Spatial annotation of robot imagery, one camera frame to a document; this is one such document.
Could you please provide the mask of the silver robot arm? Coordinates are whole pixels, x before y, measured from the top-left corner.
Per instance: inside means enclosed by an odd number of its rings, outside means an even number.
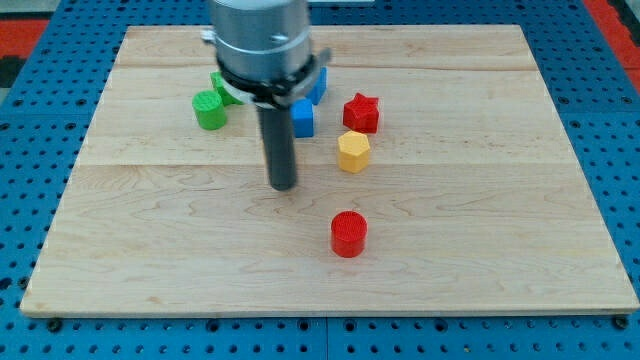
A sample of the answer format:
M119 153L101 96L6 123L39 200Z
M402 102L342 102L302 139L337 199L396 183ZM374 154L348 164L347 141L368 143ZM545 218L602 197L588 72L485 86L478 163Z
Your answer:
M223 85L242 102L287 108L331 60L313 45L305 0L211 0L209 14Z

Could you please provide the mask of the blue block behind arm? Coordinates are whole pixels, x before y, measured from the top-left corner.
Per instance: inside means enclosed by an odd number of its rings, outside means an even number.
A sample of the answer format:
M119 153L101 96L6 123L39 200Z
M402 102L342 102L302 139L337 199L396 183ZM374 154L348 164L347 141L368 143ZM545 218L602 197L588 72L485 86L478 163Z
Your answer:
M320 70L319 76L311 88L311 90L306 94L306 98L311 101L314 106L317 106L327 89L327 68L323 67Z

